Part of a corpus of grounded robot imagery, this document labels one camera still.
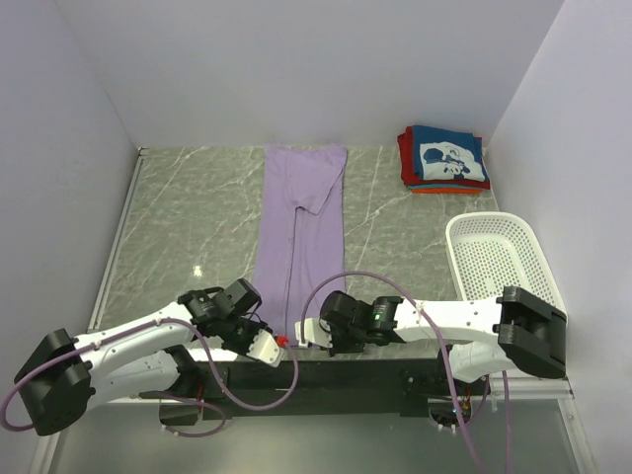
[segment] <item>blue t-shirt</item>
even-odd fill
[[[413,167],[420,180],[489,180],[482,144],[472,133],[413,126]]]

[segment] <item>table surface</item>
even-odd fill
[[[345,265],[394,279],[416,298],[456,299],[445,225],[464,212],[498,210],[493,195],[412,195],[395,146],[353,146],[344,182]],[[165,306],[189,289],[252,278],[264,183],[263,147],[148,148],[108,275],[95,329]],[[393,294],[362,276],[348,292]],[[436,343],[367,348],[337,358],[435,356]],[[301,358],[326,358],[301,351]]]

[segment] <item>black mount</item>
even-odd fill
[[[331,330],[330,356],[361,353],[366,344],[404,343],[393,331],[395,311],[402,301],[398,296],[380,296],[370,305],[342,291],[330,293],[320,310],[321,320]]]
[[[74,342],[64,329],[48,334],[20,369],[15,383],[40,365],[74,350]],[[81,357],[72,357],[45,370],[20,389],[38,435],[55,434],[85,413],[88,399],[94,393],[90,388],[90,368]]]
[[[497,302],[503,310],[494,332],[515,366],[536,377],[565,377],[566,314],[517,286],[506,286]]]
[[[213,287],[188,291],[178,298],[192,315],[192,324],[205,337],[219,336],[221,348],[246,356],[253,339],[260,330],[272,333],[263,321],[243,317],[253,306],[261,305],[261,296],[244,278],[239,278],[226,289]]]

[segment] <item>white wall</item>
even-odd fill
[[[2,2],[0,64],[4,397],[43,335],[85,331],[135,150],[51,0]],[[36,442],[0,429],[0,470],[27,472]]]
[[[136,145],[489,138],[562,0],[56,0]]]
[[[568,308],[569,373],[601,472],[632,450],[632,3],[567,0],[488,148]]]

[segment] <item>white cable clip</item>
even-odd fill
[[[498,412],[498,398],[496,398],[496,393],[492,392],[490,398],[492,399],[492,413]]]

